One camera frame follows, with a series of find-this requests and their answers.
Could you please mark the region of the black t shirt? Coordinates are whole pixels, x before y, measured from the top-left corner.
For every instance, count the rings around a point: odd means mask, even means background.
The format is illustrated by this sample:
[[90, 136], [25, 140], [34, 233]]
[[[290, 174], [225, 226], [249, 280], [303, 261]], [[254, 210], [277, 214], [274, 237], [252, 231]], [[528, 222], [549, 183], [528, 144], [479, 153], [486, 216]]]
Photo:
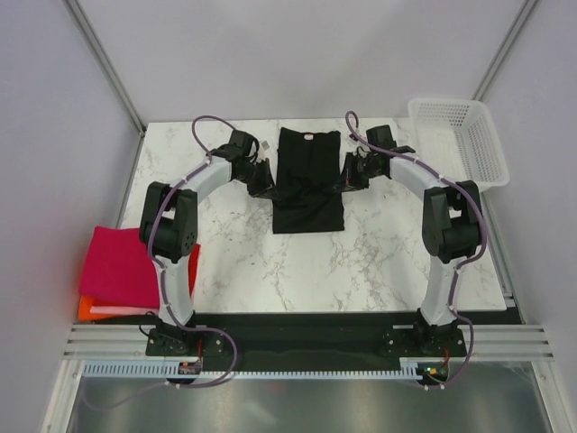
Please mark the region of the black t shirt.
[[334, 189], [340, 177], [341, 135], [279, 132], [276, 192], [272, 201], [275, 235], [341, 232], [342, 194]]

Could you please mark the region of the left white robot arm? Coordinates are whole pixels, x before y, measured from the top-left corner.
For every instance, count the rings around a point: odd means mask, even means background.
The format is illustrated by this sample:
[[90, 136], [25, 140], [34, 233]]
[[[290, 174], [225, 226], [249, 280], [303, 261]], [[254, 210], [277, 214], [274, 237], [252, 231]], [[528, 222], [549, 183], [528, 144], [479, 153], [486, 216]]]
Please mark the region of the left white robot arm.
[[160, 308], [146, 355], [187, 356], [196, 350], [200, 335], [188, 266], [197, 246], [199, 204], [233, 180], [244, 183], [254, 197], [272, 192], [270, 163], [258, 160], [259, 149], [253, 135], [232, 130], [228, 142], [208, 151], [189, 174], [171, 184], [155, 181], [147, 188], [139, 238], [157, 275]]

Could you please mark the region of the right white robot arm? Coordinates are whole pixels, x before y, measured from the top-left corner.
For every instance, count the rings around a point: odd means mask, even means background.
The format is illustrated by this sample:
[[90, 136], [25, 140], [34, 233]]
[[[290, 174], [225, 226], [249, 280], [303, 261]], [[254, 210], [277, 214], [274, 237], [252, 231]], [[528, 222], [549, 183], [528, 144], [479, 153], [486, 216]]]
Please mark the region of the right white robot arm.
[[388, 125], [351, 137], [366, 145], [345, 156], [335, 190], [367, 189], [379, 176], [403, 185], [418, 197], [422, 208], [422, 240], [431, 258], [425, 298], [410, 329], [398, 341], [412, 355], [464, 355], [463, 334], [455, 306], [463, 267], [479, 260], [487, 249], [488, 234], [480, 192], [472, 180], [451, 181], [420, 161], [414, 149], [399, 146]]

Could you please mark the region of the white plastic basket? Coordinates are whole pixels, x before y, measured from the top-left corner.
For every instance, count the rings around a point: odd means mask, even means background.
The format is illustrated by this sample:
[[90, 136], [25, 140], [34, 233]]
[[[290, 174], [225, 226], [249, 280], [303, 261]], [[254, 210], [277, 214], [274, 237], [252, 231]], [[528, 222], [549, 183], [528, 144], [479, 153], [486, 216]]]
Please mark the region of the white plastic basket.
[[452, 180], [473, 180], [480, 191], [506, 186], [508, 165], [490, 111], [475, 100], [418, 97], [408, 117], [420, 157]]

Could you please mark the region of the folded red t shirt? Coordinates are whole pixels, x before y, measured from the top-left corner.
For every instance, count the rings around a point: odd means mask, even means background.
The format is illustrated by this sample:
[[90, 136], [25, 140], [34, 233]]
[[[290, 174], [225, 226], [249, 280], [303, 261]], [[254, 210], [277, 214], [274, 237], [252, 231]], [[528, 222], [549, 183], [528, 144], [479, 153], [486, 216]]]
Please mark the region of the folded red t shirt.
[[194, 294], [200, 252], [201, 245], [196, 244], [188, 257], [188, 292], [190, 297], [193, 297]]

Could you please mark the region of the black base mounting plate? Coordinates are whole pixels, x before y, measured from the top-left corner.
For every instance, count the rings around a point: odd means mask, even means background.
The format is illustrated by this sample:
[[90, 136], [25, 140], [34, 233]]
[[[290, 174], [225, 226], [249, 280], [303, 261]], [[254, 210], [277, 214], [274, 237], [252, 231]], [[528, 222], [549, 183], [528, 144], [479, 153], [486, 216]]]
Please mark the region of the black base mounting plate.
[[430, 327], [417, 312], [197, 313], [192, 323], [228, 333], [241, 354], [336, 350], [400, 357], [461, 357], [455, 322]]

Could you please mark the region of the folded light pink t shirt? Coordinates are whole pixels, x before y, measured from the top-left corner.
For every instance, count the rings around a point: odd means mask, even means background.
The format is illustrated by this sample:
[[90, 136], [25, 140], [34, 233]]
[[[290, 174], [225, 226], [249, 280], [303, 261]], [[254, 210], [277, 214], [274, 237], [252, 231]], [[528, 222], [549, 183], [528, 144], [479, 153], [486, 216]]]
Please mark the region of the folded light pink t shirt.
[[93, 306], [90, 308], [91, 314], [112, 315], [112, 316], [137, 316], [145, 315], [149, 312], [157, 314], [157, 309], [144, 309], [126, 306]]

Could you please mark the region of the folded orange t shirt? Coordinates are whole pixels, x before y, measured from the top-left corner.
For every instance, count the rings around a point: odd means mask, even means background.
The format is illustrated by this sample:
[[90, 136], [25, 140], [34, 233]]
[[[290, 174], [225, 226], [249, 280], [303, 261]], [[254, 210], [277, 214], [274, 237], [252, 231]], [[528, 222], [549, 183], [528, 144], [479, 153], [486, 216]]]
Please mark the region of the folded orange t shirt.
[[78, 305], [78, 319], [80, 321], [102, 320], [106, 318], [128, 317], [128, 316], [112, 316], [112, 315], [97, 315], [91, 314], [90, 308], [93, 306], [123, 306], [110, 302], [82, 295]]

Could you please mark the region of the aluminium frame rail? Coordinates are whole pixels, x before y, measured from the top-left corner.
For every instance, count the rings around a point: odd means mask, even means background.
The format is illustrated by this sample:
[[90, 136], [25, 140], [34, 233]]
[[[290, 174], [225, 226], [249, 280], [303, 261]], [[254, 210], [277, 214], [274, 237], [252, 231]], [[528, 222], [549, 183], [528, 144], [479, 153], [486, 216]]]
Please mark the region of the aluminium frame rail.
[[[129, 325], [75, 325], [65, 345], [65, 359], [140, 360], [146, 339]], [[553, 351], [538, 325], [476, 325], [472, 360], [550, 361]]]

